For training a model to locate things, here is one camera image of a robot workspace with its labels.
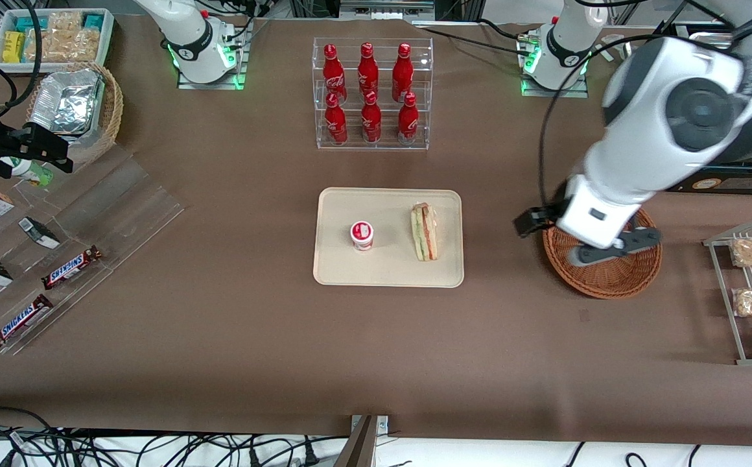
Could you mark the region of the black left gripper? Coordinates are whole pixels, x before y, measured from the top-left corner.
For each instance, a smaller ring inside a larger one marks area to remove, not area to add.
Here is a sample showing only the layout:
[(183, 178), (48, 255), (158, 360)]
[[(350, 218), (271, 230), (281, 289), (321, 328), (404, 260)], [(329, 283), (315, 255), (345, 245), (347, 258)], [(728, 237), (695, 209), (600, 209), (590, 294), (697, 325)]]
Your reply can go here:
[(521, 239), (546, 230), (546, 224), (553, 226), (563, 218), (571, 198), (556, 197), (545, 206), (532, 207), (529, 215), (519, 215), (513, 219), (513, 227)]

